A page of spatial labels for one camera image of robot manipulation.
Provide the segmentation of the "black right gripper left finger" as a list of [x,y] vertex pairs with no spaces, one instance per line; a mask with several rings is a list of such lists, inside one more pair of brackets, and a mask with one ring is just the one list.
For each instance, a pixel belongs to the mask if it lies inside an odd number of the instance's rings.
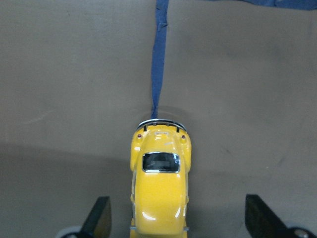
[[108,238],[111,232],[111,204],[109,196],[99,197],[86,218],[78,238]]

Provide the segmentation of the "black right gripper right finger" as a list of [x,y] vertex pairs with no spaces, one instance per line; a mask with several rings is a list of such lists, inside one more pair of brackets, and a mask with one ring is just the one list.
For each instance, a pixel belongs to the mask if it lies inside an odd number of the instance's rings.
[[252,238],[297,237],[257,194],[246,195],[245,226]]

